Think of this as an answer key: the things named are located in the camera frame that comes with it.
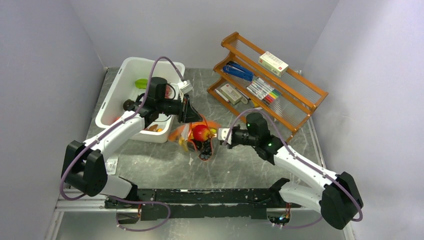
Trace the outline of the yellow banana bunch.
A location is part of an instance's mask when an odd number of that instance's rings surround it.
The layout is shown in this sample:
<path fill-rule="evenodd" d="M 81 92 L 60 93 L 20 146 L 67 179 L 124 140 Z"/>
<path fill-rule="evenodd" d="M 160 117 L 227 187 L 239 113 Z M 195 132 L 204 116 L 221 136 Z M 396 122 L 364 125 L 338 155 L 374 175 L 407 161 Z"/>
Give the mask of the yellow banana bunch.
<path fill-rule="evenodd" d="M 212 132 L 212 137 L 210 138 L 212 141 L 212 138 L 214 138 L 216 136 L 217 131 L 215 129 L 210 129 L 210 131 Z M 197 141 L 193 139 L 192 136 L 192 130 L 189 133 L 188 139 L 183 139 L 183 137 L 180 137 L 178 139 L 178 143 L 185 149 L 188 150 L 189 148 L 189 144 L 191 144 L 193 146 L 193 148 L 197 151 Z"/>

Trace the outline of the clear zip bag orange zipper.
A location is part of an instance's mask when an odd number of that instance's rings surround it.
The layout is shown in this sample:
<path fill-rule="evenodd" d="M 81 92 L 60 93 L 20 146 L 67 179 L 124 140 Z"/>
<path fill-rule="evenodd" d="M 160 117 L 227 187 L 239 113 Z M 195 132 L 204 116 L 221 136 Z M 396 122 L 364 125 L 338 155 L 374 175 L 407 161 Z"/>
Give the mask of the clear zip bag orange zipper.
<path fill-rule="evenodd" d="M 214 154 L 214 140 L 221 125 L 201 114 L 202 121 L 185 123 L 173 130 L 167 140 L 177 143 L 186 152 L 194 151 L 202 161 L 208 161 Z"/>

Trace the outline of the red apple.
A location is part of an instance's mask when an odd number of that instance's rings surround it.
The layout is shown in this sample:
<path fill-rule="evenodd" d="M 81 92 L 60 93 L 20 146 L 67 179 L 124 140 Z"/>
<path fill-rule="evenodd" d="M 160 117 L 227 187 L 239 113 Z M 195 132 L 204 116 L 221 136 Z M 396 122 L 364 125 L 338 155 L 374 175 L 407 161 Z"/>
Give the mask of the red apple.
<path fill-rule="evenodd" d="M 204 124 L 198 124 L 192 129 L 192 138 L 195 141 L 204 142 L 213 136 L 213 133 L 208 126 Z"/>

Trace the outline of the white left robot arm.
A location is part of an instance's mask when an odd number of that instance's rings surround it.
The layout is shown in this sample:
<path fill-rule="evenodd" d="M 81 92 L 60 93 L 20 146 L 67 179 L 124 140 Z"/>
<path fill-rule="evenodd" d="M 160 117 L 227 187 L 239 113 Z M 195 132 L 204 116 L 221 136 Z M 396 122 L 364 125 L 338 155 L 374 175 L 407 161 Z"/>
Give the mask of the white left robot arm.
<path fill-rule="evenodd" d="M 152 77 L 145 93 L 128 106 L 111 126 L 84 142 L 74 140 L 68 144 L 60 182 L 60 193 L 65 199 L 71 199 L 64 193 L 64 184 L 69 184 L 81 191 L 83 196 L 114 196 L 126 208 L 132 208 L 138 203 L 137 185 L 109 175 L 106 160 L 123 143 L 155 122 L 160 114 L 177 116 L 178 122 L 184 124 L 203 120 L 191 106 L 188 94 L 175 99 L 166 98 L 167 86 L 166 79 Z"/>

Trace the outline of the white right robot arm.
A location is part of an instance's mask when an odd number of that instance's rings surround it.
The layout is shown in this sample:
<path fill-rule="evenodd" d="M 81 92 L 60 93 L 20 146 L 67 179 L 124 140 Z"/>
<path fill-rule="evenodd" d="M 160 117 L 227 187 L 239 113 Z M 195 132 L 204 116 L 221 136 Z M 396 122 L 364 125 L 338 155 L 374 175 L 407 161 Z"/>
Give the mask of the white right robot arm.
<path fill-rule="evenodd" d="M 289 171 L 306 186 L 284 180 L 270 193 L 275 207 L 297 204 L 320 214 L 335 229 L 342 230 L 349 222 L 360 222 L 364 214 L 362 197 L 352 175 L 336 173 L 319 166 L 294 150 L 282 137 L 276 123 L 263 110 L 252 108 L 240 113 L 245 129 L 233 121 L 217 130 L 217 138 L 228 149 L 238 145 L 251 146 L 264 161 Z"/>

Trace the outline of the black grape bunch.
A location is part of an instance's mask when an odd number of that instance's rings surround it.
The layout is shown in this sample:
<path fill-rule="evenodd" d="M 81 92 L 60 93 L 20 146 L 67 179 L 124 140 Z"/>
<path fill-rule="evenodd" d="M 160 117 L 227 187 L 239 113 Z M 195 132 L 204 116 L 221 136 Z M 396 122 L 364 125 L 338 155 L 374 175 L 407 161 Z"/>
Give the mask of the black grape bunch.
<path fill-rule="evenodd" d="M 207 139 L 205 141 L 197 141 L 196 147 L 199 152 L 198 156 L 202 161 L 207 161 L 211 158 L 213 154 L 211 139 Z"/>

